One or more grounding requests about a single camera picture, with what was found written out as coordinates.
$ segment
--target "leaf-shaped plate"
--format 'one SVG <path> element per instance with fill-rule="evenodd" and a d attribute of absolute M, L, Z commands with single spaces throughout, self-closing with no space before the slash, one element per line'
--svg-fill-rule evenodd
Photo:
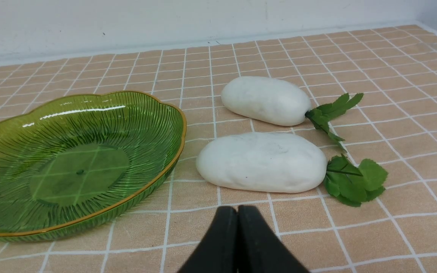
<path fill-rule="evenodd" d="M 165 181 L 186 130 L 180 109 L 135 91 L 68 96 L 0 122 L 0 241 L 116 218 Z"/>

